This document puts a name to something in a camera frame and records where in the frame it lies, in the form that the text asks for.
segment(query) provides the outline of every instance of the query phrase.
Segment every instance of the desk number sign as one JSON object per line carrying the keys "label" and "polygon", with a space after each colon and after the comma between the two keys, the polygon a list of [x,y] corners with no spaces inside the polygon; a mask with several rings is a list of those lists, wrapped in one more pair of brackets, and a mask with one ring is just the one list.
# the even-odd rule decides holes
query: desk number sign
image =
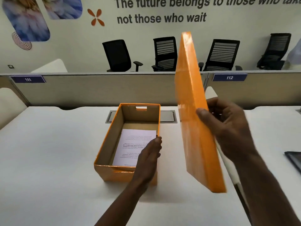
{"label": "desk number sign", "polygon": [[11,79],[15,83],[46,83],[42,75],[12,75]]}
{"label": "desk number sign", "polygon": [[213,82],[226,82],[226,81],[244,81],[247,77],[247,73],[223,73],[223,74],[214,74],[212,81]]}

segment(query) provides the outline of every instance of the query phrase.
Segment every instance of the gray partition panel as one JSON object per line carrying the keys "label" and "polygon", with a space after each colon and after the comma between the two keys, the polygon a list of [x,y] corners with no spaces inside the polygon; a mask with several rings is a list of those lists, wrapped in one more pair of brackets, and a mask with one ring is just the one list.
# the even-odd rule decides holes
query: gray partition panel
{"label": "gray partition panel", "polygon": [[15,85],[12,83],[8,76],[0,76],[0,88],[9,88],[11,89],[26,105],[28,101],[23,97],[23,95],[18,91]]}
{"label": "gray partition panel", "polygon": [[118,106],[159,103],[176,106],[174,73],[43,75],[46,83],[15,83],[32,106]]}
{"label": "gray partition panel", "polygon": [[301,105],[301,73],[249,73],[244,81],[212,81],[206,87],[244,108],[266,105]]}

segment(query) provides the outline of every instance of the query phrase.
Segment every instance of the chair armrest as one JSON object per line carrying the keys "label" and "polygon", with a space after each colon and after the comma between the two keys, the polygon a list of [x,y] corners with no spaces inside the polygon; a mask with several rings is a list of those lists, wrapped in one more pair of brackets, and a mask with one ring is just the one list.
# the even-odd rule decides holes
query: chair armrest
{"label": "chair armrest", "polygon": [[236,70],[243,70],[243,68],[241,66],[235,66]]}
{"label": "chair armrest", "polygon": [[134,61],[133,63],[136,64],[136,72],[138,72],[139,66],[142,66],[143,63],[140,63],[140,62],[138,62],[138,61]]}
{"label": "chair armrest", "polygon": [[204,66],[204,63],[199,63],[200,71],[202,71],[203,66]]}
{"label": "chair armrest", "polygon": [[160,67],[160,66],[157,66],[157,65],[153,65],[152,68],[153,68],[154,71],[160,71],[160,70],[164,69],[163,67]]}

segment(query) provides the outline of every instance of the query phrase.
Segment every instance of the white desk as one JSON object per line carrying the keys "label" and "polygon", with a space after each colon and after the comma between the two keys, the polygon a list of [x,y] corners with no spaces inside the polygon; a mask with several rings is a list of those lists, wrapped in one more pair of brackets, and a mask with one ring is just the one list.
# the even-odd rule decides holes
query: white desk
{"label": "white desk", "polygon": [[[114,109],[29,107],[0,130],[0,225],[96,223],[125,187],[104,183],[93,167]],[[158,186],[128,225],[250,225],[224,165],[228,193],[211,193],[186,172],[180,124],[161,124],[160,135]]]}
{"label": "white desk", "polygon": [[284,156],[286,151],[301,151],[300,107],[257,107],[245,114],[258,152],[301,220],[301,174]]}

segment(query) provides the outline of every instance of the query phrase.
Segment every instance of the black office chair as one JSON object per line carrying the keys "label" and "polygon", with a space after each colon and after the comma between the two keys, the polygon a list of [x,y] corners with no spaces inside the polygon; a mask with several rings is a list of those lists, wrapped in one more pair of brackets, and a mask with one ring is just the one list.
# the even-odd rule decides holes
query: black office chair
{"label": "black office chair", "polygon": [[[203,71],[232,70],[240,41],[214,39]],[[204,63],[199,63],[200,71]]]}
{"label": "black office chair", "polygon": [[[124,72],[131,68],[130,55],[123,39],[104,42],[102,45],[111,68],[107,72]],[[133,63],[136,64],[136,72],[143,65],[138,61]]]}
{"label": "black office chair", "polygon": [[175,37],[162,37],[153,40],[155,44],[154,71],[175,71],[178,53]]}
{"label": "black office chair", "polygon": [[290,33],[272,33],[264,55],[257,63],[262,70],[281,70],[284,60],[281,60],[288,51]]}

